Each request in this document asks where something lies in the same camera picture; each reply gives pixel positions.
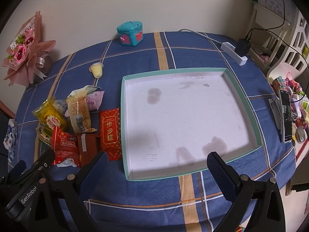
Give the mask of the white power strip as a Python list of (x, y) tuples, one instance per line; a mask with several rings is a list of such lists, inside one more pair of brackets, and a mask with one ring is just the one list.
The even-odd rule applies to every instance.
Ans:
[(229, 42), (223, 42), (221, 44), (221, 49), (227, 53), (235, 62), (237, 62), (237, 64), (239, 64), (240, 66), (243, 66), (244, 64), (246, 64), (248, 58), (246, 56), (239, 56), (236, 52), (235, 52), (235, 47), (229, 43)]

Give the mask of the green cow cracker packet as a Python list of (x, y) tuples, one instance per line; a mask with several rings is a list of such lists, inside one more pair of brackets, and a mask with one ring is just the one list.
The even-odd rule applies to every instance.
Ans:
[(48, 147), (51, 147), (52, 141), (52, 130), (44, 125), (43, 123), (39, 124), (39, 138), (41, 142), (45, 143)]

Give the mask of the crumpled blue white wrapper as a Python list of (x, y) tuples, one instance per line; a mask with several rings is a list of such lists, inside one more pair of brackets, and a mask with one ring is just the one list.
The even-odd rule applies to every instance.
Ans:
[(17, 141), (17, 121), (10, 119), (8, 121), (7, 132), (4, 137), (3, 145), (8, 151), (8, 162), (12, 163), (15, 156), (15, 146)]

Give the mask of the red snack packet white label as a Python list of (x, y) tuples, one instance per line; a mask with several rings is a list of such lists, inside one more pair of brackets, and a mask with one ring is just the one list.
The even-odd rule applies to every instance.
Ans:
[(68, 132), (62, 131), (58, 126), (54, 127), (52, 133), (51, 149), (55, 153), (53, 165), (75, 168), (81, 166), (77, 138)]

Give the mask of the pink paper flower bouquet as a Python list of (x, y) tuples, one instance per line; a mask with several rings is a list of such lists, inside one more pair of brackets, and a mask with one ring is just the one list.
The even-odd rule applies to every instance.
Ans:
[(3, 67), (7, 68), (7, 75), (4, 80), (8, 80), (10, 86), (25, 87), (43, 81), (51, 70), (49, 52), (55, 44), (55, 40), (41, 40), (41, 14), (36, 11), (6, 49), (8, 56), (3, 60)]

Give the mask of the white shelf unit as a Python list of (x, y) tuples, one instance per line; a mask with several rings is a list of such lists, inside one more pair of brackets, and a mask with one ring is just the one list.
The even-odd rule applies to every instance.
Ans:
[(267, 7), (254, 5), (249, 28), (250, 56), (269, 83), (278, 77), (298, 78), (308, 71), (308, 22), (298, 9), (288, 22), (271, 9), (278, 9), (275, 0)]

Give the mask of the colourful trinket pile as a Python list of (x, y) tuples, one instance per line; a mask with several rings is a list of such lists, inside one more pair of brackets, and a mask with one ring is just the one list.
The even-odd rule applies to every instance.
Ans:
[(308, 138), (308, 97), (302, 90), (300, 84), (289, 77), (276, 77), (272, 81), (272, 87), (277, 96), (276, 98), (270, 99), (269, 104), (277, 129), (281, 134), (279, 90), (285, 90), (289, 93), (292, 109), (292, 142), (303, 143)]

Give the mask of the dark red packet white stripe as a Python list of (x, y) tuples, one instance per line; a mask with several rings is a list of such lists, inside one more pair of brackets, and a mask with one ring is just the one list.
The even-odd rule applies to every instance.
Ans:
[(99, 152), (99, 134), (76, 134), (81, 167), (89, 164)]

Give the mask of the yellow soft bread packet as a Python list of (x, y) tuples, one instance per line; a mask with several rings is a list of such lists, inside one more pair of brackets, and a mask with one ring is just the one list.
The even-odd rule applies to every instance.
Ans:
[(32, 114), (51, 130), (54, 130), (57, 126), (63, 131), (66, 129), (66, 120), (57, 111), (53, 105), (54, 102), (54, 96), (46, 99), (39, 107), (32, 111)]

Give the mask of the cream snack packet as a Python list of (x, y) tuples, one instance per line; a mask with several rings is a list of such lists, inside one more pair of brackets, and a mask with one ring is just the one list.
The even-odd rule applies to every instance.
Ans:
[(93, 93), (95, 92), (96, 90), (100, 90), (101, 88), (98, 87), (98, 86), (95, 86), (95, 85), (86, 85), (84, 86), (83, 88), (80, 88), (80, 89), (76, 89), (76, 90), (73, 90), (68, 96), (67, 98), (71, 97), (71, 96), (74, 96), (82, 91), (86, 91), (87, 94), (90, 94), (90, 93)]

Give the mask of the pink snack packet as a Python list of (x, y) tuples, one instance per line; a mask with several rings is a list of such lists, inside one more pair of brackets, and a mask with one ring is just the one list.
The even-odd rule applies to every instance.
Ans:
[(89, 111), (98, 111), (101, 106), (104, 91), (95, 91), (86, 96)]

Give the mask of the beige bread packet with barcode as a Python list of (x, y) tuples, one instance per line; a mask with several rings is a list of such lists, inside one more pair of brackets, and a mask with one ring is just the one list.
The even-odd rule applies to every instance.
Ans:
[(76, 134), (92, 133), (97, 129), (92, 127), (90, 112), (86, 101), (85, 89), (66, 99), (71, 126)]

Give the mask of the teal toy house box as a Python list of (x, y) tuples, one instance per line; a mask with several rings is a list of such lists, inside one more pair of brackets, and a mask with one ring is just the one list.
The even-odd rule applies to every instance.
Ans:
[(117, 27), (121, 45), (136, 46), (143, 41), (143, 23), (141, 21), (127, 21)]

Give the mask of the blue plaid tablecloth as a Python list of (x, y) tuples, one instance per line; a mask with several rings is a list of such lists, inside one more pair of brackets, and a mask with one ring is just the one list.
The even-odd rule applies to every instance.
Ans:
[(104, 91), (91, 114), (120, 111), (121, 149), (110, 156), (88, 213), (100, 231), (213, 231), (231, 206), (210, 171), (215, 151), (251, 180), (276, 179), (281, 188), (296, 169), (268, 100), (274, 91), (252, 59), (239, 65), (219, 47), (228, 38), (190, 32), (148, 33), (134, 47), (118, 39), (56, 61), (47, 78), (27, 89), (16, 120), (18, 139), (8, 169), (30, 168), (44, 150), (32, 111), (48, 97), (64, 100), (95, 85)]

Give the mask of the white tray with teal rim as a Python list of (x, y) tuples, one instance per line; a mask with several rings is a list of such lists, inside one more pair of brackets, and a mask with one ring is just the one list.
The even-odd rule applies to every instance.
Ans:
[(126, 179), (158, 180), (203, 171), (262, 146), (246, 95), (228, 69), (184, 68), (124, 76), (121, 146)]

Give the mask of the black power adapter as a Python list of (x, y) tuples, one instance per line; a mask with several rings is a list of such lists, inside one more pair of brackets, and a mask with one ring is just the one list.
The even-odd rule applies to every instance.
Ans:
[(240, 57), (244, 57), (248, 54), (251, 48), (251, 43), (246, 38), (239, 39), (235, 47), (235, 53)]

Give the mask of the black smartphone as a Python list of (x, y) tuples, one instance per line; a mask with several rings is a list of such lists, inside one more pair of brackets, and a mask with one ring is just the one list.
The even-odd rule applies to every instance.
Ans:
[(288, 91), (279, 90), (281, 137), (283, 143), (292, 141), (292, 109)]

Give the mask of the yellow jelly cup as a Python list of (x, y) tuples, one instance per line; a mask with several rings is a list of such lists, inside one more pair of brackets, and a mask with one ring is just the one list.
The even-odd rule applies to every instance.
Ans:
[(103, 75), (103, 66), (104, 65), (101, 62), (96, 62), (96, 63), (92, 64), (88, 68), (88, 70), (90, 71), (90, 73), (92, 73), (92, 75), (95, 79), (99, 79)]

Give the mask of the red gold-lettered cake packet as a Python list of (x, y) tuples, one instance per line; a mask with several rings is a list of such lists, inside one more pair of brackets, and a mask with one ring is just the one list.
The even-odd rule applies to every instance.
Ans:
[(121, 160), (121, 119), (119, 108), (100, 111), (99, 135), (101, 150), (108, 154), (109, 161)]

